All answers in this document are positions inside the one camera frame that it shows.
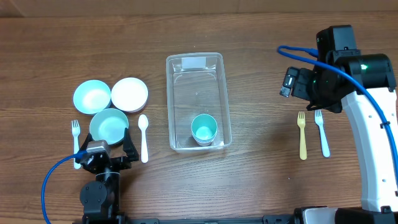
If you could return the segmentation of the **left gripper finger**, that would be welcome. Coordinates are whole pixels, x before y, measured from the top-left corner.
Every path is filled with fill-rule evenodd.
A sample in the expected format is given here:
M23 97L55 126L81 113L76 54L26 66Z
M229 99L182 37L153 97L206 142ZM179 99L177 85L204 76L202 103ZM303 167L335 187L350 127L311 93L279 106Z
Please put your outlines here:
M88 159L90 158L90 154L87 152L87 147L88 147L88 143L92 142L93 137L90 133L88 133L84 143L82 144L82 146L79 148L78 152L76 152L76 158L75 158L75 162L76 163L84 163L86 164Z
M131 140L129 128L124 129L123 151L126 153L130 162L139 160L139 153Z

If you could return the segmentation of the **teal green bowl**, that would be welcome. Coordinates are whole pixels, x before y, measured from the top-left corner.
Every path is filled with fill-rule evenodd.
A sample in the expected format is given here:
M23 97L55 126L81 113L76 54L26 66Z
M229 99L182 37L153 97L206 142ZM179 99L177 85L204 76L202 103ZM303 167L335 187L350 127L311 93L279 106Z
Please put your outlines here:
M119 144L124 139L126 128L129 128L127 116L114 108L100 111L90 122L90 134L93 140L105 140L110 146Z

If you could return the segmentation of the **white plastic spoon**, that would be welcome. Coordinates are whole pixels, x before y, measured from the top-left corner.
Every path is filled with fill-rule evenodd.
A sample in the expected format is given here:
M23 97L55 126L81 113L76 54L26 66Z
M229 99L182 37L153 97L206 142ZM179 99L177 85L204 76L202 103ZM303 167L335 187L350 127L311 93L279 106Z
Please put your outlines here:
M147 163L149 161L149 153L147 148L146 131L149 127L149 120L147 119L146 115L140 115L138 127L141 130L141 161L142 163Z

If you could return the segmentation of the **light blue bowl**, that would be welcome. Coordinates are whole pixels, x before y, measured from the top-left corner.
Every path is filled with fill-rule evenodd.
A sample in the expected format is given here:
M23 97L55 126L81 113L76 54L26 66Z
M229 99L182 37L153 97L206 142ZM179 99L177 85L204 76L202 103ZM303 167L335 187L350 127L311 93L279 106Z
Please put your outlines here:
M94 115L111 106L111 90L100 80L85 81L76 88L73 104L79 112Z

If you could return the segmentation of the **white pink bowl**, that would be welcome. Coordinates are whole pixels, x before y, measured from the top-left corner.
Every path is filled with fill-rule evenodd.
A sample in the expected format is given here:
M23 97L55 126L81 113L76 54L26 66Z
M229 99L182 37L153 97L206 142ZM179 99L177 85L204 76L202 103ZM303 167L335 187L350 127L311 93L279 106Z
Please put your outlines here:
M134 77L123 78L111 90L111 101L119 110L134 113L145 107L149 91L147 85Z

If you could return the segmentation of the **blue plastic cup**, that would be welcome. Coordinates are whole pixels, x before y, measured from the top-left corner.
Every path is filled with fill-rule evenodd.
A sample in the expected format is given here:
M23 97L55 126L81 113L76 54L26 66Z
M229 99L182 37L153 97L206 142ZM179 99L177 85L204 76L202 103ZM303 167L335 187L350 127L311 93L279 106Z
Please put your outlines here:
M195 139L195 141L200 146L210 146L213 143L213 139L207 139L207 140Z

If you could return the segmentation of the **green plastic cup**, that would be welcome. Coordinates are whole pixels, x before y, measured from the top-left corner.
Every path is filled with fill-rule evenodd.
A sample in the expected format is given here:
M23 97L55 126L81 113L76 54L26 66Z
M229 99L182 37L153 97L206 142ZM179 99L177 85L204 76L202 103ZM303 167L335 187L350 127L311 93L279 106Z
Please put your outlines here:
M192 136L195 139L215 139L218 132L216 119L209 114L199 114L191 124Z

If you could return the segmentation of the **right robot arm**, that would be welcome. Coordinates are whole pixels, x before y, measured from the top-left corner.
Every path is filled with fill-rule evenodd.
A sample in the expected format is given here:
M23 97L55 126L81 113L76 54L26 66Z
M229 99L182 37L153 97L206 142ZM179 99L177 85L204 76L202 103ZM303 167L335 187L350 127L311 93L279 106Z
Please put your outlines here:
M397 113L396 83L388 57L337 50L334 62L292 55L286 45L277 51L285 57L310 63L313 70L290 67L280 94L310 102L307 109L345 111L356 145L362 181L359 208L301 208L297 223L397 223Z

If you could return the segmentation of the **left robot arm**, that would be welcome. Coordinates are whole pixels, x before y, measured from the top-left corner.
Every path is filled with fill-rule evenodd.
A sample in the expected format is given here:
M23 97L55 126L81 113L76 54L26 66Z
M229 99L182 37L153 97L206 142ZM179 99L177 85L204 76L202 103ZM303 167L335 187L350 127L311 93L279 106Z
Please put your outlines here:
M126 155L111 157L108 143L95 141L89 134L79 148L84 155L76 161L95 175L95 180L85 184L80 192L83 223L129 223L127 215L120 211L120 171L130 169L131 163L139 160L139 153L128 128L124 129L121 144Z

